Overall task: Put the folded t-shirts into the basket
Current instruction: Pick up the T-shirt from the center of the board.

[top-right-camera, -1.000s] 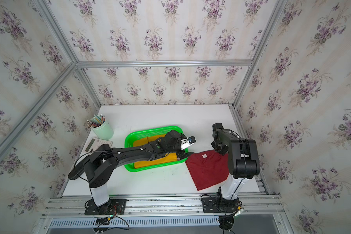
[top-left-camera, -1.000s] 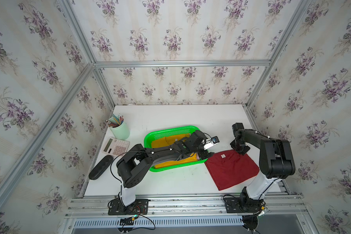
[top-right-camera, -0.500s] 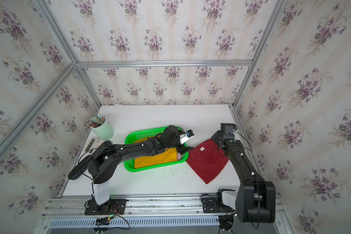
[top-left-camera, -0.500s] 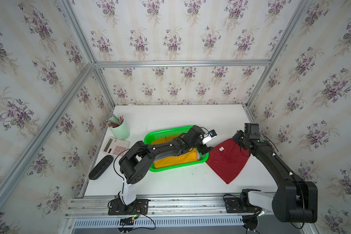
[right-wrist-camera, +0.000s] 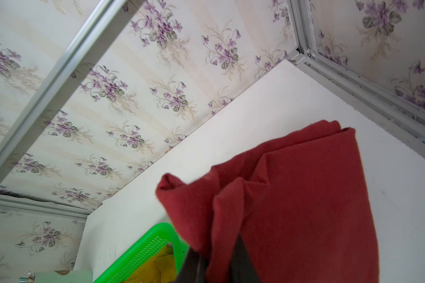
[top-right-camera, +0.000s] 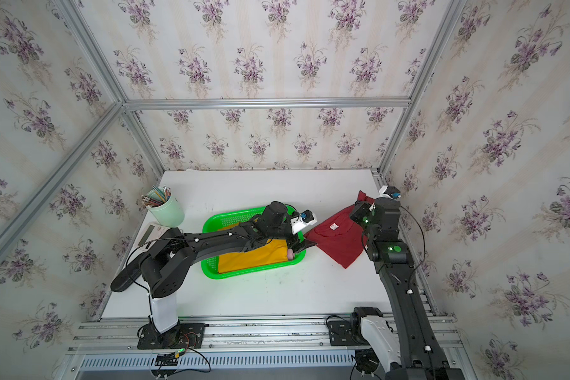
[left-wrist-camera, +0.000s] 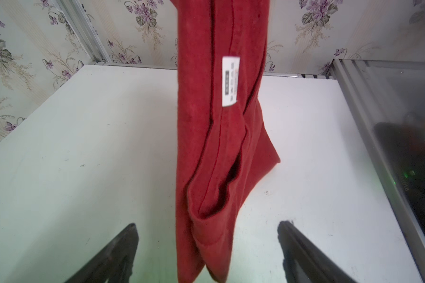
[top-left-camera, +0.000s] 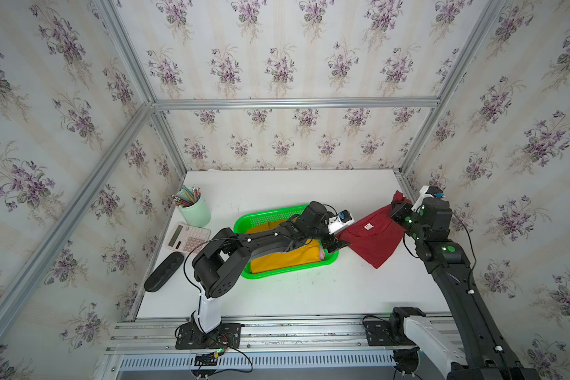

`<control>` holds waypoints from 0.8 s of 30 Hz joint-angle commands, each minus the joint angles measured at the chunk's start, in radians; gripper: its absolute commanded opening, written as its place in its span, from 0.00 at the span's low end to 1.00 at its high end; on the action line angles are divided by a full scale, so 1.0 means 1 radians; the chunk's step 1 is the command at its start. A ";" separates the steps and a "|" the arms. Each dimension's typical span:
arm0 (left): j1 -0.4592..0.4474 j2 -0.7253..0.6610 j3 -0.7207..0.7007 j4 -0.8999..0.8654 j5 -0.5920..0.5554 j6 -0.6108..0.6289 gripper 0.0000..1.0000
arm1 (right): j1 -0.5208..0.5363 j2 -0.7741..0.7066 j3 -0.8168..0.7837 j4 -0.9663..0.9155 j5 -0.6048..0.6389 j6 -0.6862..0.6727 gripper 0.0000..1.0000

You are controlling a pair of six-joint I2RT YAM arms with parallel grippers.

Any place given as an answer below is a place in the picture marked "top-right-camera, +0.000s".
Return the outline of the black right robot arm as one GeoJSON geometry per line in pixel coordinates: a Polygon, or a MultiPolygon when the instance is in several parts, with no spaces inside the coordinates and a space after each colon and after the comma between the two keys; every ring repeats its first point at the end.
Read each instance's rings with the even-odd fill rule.
{"type": "Polygon", "coordinates": [[[350,220],[362,229],[362,246],[386,289],[396,329],[383,313],[356,307],[351,334],[362,338],[383,366],[386,379],[463,379],[451,367],[424,311],[416,283],[416,265],[399,238],[400,203],[389,197],[356,201],[350,220]]]}

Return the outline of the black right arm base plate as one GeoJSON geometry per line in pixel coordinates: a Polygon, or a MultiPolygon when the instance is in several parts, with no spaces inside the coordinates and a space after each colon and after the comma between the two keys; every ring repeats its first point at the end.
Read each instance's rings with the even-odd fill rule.
{"type": "Polygon", "coordinates": [[[351,322],[337,315],[330,315],[325,320],[328,330],[329,343],[332,347],[360,346],[361,343],[353,336],[351,322]]]}

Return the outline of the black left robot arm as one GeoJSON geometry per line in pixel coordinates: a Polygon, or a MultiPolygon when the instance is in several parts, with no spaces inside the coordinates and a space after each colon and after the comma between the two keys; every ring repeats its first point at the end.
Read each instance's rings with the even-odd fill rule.
{"type": "Polygon", "coordinates": [[[316,222],[310,210],[291,212],[288,205],[273,201],[260,214],[227,230],[183,234],[175,227],[169,229],[137,256],[139,276],[148,288],[150,324],[160,334],[178,325],[177,292],[197,262],[224,254],[247,253],[278,240],[298,254],[315,245],[299,233],[316,222]]]}

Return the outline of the dark red t-shirt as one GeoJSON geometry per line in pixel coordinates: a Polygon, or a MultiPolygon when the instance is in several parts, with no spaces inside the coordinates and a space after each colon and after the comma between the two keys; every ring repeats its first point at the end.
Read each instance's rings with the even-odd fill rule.
{"type": "Polygon", "coordinates": [[[316,243],[316,247],[326,253],[344,269],[350,267],[364,250],[362,227],[350,219],[355,204],[352,204],[304,234],[304,238],[316,243]]]}

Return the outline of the yellow t-shirt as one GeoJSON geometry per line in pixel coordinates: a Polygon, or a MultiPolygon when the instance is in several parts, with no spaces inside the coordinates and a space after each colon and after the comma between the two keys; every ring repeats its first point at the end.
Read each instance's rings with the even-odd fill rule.
{"type": "Polygon", "coordinates": [[[230,273],[288,262],[285,240],[271,241],[259,249],[246,253],[228,253],[218,259],[218,273],[230,273]]]}

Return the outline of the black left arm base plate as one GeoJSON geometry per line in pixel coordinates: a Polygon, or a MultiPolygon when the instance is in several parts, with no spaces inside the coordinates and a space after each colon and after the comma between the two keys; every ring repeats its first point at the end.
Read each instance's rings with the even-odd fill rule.
{"type": "Polygon", "coordinates": [[[159,333],[152,323],[138,330],[138,350],[176,350],[201,348],[207,325],[204,323],[178,323],[167,332],[159,333]]]}

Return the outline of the green plastic basket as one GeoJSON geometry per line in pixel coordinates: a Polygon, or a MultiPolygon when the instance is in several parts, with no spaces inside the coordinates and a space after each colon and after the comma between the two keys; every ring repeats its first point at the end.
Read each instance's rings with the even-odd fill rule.
{"type": "MultiPolygon", "coordinates": [[[[264,212],[264,209],[265,207],[256,207],[243,211],[228,212],[228,213],[214,215],[211,218],[209,218],[204,224],[203,232],[210,233],[210,232],[228,230],[231,227],[237,226],[238,224],[248,222],[251,218],[253,218],[256,215],[261,215],[264,212]]],[[[281,267],[296,265],[299,264],[305,258],[305,256],[306,256],[306,251],[302,251],[301,253],[295,255],[295,259],[293,261],[288,261],[281,264],[271,264],[271,265],[266,265],[264,267],[224,273],[224,274],[218,273],[218,262],[219,262],[218,259],[220,256],[215,256],[213,258],[203,260],[201,262],[201,267],[206,277],[212,280],[223,280],[233,276],[240,276],[253,272],[261,272],[270,269],[278,269],[281,267]]]]}

